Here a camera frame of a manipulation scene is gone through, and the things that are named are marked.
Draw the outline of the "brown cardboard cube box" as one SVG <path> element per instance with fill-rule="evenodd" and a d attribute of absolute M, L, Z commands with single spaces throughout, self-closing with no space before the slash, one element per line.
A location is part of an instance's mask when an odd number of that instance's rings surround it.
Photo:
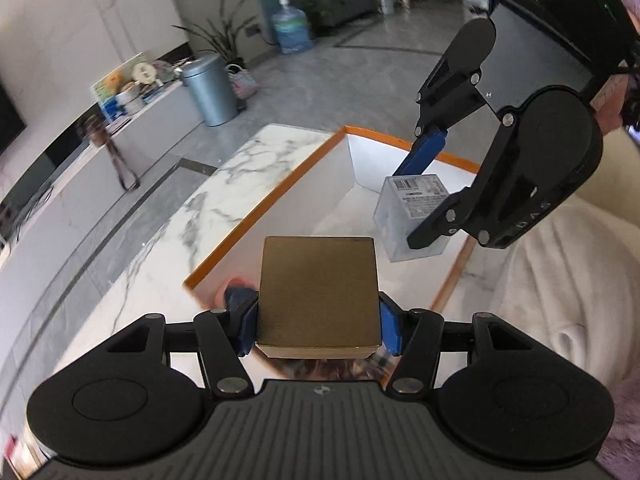
<path fill-rule="evenodd" d="M 271 359 L 363 359 L 378 350 L 374 240 L 267 237 L 256 344 Z"/>

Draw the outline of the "picture board with toys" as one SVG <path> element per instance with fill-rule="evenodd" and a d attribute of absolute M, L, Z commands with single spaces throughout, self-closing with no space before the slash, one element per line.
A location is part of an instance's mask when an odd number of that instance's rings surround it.
<path fill-rule="evenodd" d="M 90 87 L 108 122 L 140 113 L 175 80 L 174 66 L 140 52 Z"/>

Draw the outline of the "white tv console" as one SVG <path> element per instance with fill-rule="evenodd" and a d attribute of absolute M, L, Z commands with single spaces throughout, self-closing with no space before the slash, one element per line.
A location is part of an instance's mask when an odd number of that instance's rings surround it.
<path fill-rule="evenodd" d="M 129 167 L 143 176 L 201 122 L 189 90 L 177 81 L 113 140 Z M 21 225 L 1 261 L 8 264 L 49 242 L 57 252 L 73 250 L 123 195 L 106 148 L 89 146 L 53 182 L 49 198 Z"/>

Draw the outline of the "pastel woven basket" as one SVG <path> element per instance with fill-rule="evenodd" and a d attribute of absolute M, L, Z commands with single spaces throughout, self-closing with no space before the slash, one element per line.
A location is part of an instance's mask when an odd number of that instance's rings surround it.
<path fill-rule="evenodd" d="M 247 100 L 259 90 L 258 83 L 250 72 L 241 65 L 230 63 L 227 72 L 235 95 L 241 100 Z"/>

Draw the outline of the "green potted plant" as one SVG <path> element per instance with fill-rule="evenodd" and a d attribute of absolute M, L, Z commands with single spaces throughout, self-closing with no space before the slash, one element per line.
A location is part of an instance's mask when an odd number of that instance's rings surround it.
<path fill-rule="evenodd" d="M 256 15 L 250 15 L 239 22 L 236 20 L 247 1 L 238 0 L 229 10 L 227 0 L 219 0 L 216 22 L 206 18 L 206 25 L 203 26 L 185 18 L 183 25 L 174 25 L 174 28 L 205 41 L 207 47 L 201 49 L 201 52 L 219 54 L 227 65 L 235 64 L 244 67 L 245 61 L 240 53 L 239 38 L 247 27 L 257 23 Z"/>

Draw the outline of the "blue water jug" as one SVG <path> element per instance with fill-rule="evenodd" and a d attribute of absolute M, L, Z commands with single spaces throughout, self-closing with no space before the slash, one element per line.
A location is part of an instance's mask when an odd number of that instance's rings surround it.
<path fill-rule="evenodd" d="M 278 0 L 280 9 L 272 16 L 272 26 L 283 54 L 296 54 L 314 47 L 309 24 L 303 10 L 292 6 L 290 0 Z"/>

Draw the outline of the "clear plastic box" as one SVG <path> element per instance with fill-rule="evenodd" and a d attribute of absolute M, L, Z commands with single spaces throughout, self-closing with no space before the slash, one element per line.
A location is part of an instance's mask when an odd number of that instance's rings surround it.
<path fill-rule="evenodd" d="M 444 252 L 447 237 L 440 236 L 420 249 L 411 249 L 407 238 L 448 195 L 436 174 L 385 179 L 373 220 L 390 262 L 435 257 Z"/>

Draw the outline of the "orange storage box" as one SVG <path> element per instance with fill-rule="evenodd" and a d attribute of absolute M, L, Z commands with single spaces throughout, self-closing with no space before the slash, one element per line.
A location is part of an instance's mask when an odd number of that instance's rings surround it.
<path fill-rule="evenodd" d="M 373 215 L 384 181 L 409 151 L 406 141 L 345 127 L 317 148 L 270 192 L 186 278 L 205 309 L 228 278 L 259 288 L 262 251 L 270 236 L 371 237 L 378 289 L 401 309 L 440 313 L 472 250 L 463 232 L 447 237 L 442 254 L 390 262 Z"/>

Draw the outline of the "photo card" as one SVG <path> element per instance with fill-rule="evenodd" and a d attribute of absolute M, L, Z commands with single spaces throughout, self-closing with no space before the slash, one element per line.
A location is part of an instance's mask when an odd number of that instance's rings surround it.
<path fill-rule="evenodd" d="M 374 380 L 385 386 L 393 374 L 398 356 L 382 346 L 364 359 L 282 360 L 269 359 L 271 366 L 286 378 L 314 382 Z"/>

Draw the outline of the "pink dispenser jar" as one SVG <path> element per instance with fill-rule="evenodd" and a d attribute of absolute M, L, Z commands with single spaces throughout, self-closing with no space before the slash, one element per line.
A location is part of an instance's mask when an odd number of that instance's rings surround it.
<path fill-rule="evenodd" d="M 215 292 L 213 308 L 235 310 L 244 301 L 253 297 L 257 287 L 242 275 L 228 278 Z"/>

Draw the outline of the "black television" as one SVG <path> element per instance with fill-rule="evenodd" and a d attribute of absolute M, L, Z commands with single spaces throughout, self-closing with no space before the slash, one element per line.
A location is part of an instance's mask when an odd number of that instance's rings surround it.
<path fill-rule="evenodd" d="M 20 113 L 0 84 L 0 153 L 4 153 L 25 128 Z"/>

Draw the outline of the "grey metal trash can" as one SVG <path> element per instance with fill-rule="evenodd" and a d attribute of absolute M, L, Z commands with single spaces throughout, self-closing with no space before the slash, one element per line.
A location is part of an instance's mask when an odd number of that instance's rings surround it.
<path fill-rule="evenodd" d="M 186 62 L 180 67 L 179 77 L 209 127 L 218 127 L 238 116 L 236 95 L 220 54 Z"/>

